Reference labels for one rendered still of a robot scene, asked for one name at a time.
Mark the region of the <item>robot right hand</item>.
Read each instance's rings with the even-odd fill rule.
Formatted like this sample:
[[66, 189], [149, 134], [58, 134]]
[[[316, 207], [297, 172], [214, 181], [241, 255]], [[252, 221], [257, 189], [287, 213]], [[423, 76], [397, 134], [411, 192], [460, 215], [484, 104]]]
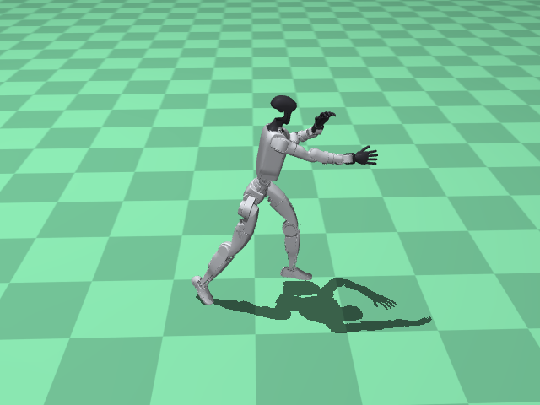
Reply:
[[347, 153], [347, 154], [344, 154], [344, 155], [348, 155], [348, 154], [352, 154], [353, 155], [353, 162], [352, 163], [344, 163], [346, 165], [351, 165], [351, 164], [354, 164], [355, 162], [358, 162], [359, 164], [362, 164], [362, 165], [376, 165], [375, 162], [367, 162], [368, 160], [378, 160], [378, 159], [369, 159], [369, 157], [375, 157], [375, 156], [378, 156], [378, 154], [371, 154], [371, 153], [375, 153], [377, 152], [377, 150], [372, 150], [372, 151], [365, 151], [366, 149], [370, 148], [370, 145], [369, 146], [366, 146], [365, 148], [363, 148], [361, 151], [358, 151], [356, 154], [354, 153]]

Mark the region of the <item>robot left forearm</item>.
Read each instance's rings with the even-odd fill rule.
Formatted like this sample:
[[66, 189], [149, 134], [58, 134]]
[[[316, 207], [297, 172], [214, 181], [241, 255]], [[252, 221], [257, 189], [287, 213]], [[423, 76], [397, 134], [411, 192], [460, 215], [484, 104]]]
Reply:
[[304, 142], [306, 141], [307, 139], [311, 139], [311, 138], [314, 138], [318, 135], [320, 135], [322, 133], [322, 129], [321, 130], [316, 130], [315, 133], [313, 133], [311, 131], [312, 127], [311, 128], [308, 128], [306, 130], [301, 130], [299, 132], [292, 132], [292, 133], [298, 133], [298, 139], [301, 141], [301, 142]]

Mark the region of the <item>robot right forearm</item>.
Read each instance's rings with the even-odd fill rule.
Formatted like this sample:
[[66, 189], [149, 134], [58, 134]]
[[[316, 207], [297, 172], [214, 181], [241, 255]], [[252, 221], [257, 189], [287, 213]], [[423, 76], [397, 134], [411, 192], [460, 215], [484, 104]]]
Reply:
[[341, 165], [343, 163], [352, 163], [353, 162], [353, 155], [343, 155], [343, 154], [335, 154], [335, 153], [328, 153], [327, 151], [321, 151], [317, 148], [313, 149], [310, 152], [310, 156], [312, 159], [321, 162], [323, 164], [336, 164]]

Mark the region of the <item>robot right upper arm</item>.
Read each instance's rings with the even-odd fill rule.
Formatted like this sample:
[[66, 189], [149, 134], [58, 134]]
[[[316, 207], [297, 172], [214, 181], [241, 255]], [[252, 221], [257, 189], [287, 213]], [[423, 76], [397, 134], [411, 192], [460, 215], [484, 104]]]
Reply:
[[274, 148], [276, 152], [281, 154], [289, 154], [306, 161], [316, 162], [316, 160], [311, 158], [311, 151], [315, 148], [306, 151], [302, 146], [292, 143], [286, 138], [274, 137], [271, 142], [271, 148]]

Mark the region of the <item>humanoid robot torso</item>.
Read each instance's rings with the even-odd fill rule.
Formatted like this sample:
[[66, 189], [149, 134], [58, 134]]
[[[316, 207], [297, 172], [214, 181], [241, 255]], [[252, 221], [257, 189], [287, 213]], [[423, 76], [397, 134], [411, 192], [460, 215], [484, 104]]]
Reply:
[[[282, 169], [286, 154], [276, 152], [271, 148], [271, 142], [274, 137], [288, 139], [287, 133], [282, 132], [282, 127], [278, 131], [268, 131], [267, 125], [262, 129], [257, 158], [256, 158], [256, 174], [257, 178], [253, 179], [244, 191], [243, 200], [247, 197], [255, 197], [255, 204], [262, 202], [267, 194], [268, 188], [271, 186], [270, 181], [276, 181]], [[280, 131], [281, 132], [280, 132]]]

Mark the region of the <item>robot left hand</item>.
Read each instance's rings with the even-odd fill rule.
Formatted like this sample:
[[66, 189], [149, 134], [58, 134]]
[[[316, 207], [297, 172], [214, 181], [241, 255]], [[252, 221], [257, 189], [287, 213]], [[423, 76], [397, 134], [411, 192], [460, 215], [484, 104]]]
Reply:
[[313, 133], [315, 133], [316, 130], [323, 130], [324, 124], [328, 121], [330, 116], [336, 116], [333, 112], [322, 112], [318, 117], [315, 117], [315, 123], [311, 129]]

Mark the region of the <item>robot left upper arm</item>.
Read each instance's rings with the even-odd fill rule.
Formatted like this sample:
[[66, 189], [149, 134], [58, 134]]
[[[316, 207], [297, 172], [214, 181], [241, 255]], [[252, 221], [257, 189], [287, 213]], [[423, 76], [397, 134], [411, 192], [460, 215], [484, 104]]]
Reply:
[[[271, 122], [272, 123], [272, 122]], [[287, 129], [285, 129], [284, 127], [282, 127], [285, 132], [287, 133], [287, 136], [288, 136], [288, 140], [292, 143], [296, 143], [299, 145], [300, 143], [300, 140], [298, 139], [298, 133], [289, 133], [289, 131]]]

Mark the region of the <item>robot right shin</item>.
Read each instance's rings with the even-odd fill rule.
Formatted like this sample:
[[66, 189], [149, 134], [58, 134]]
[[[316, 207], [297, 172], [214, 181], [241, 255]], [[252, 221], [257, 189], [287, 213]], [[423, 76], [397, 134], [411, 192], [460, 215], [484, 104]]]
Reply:
[[[208, 283], [218, 276], [234, 259], [236, 255], [232, 258], [228, 258], [230, 254], [229, 250], [230, 249], [227, 245], [221, 245], [213, 255], [210, 263], [208, 264], [208, 270], [200, 281], [202, 288], [205, 288], [205, 286], [207, 287]], [[205, 284], [203, 285], [203, 283]]]

